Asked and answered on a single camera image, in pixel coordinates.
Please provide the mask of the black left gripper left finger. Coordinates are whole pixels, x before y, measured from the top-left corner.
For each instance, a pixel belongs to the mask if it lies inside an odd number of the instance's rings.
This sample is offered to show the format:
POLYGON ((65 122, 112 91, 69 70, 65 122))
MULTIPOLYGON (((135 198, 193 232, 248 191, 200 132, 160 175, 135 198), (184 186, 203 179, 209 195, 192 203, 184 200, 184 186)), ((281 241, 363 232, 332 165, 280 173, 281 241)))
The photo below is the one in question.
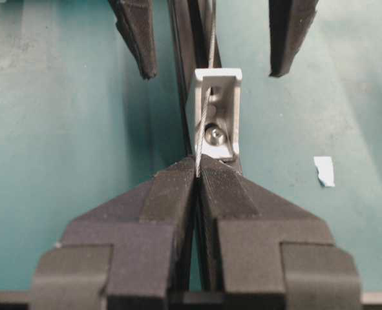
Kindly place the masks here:
POLYGON ((193 158, 71 220, 33 275, 31 309, 167 309, 183 289, 193 158))

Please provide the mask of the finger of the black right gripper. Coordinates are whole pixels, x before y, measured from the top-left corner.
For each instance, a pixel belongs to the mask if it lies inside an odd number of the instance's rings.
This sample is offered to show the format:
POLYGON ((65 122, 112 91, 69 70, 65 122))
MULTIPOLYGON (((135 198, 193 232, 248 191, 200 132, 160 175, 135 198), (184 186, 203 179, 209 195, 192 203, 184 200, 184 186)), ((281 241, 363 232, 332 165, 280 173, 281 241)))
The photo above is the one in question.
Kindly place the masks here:
POLYGON ((289 73, 316 15, 318 0, 271 0, 269 4, 271 77, 289 73))
POLYGON ((136 60, 143 79, 157 74, 153 31, 153 2, 108 0, 116 16, 116 28, 136 60))

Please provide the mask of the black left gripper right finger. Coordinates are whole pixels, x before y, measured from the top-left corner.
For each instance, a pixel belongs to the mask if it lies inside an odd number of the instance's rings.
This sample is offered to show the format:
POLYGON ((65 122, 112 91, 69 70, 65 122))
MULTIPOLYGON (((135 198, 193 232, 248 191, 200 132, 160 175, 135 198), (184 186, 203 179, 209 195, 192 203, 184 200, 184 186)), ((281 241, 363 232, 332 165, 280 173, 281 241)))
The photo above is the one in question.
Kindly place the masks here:
POLYGON ((209 288, 224 309, 360 309, 353 257, 326 222, 209 156, 201 160, 209 288))

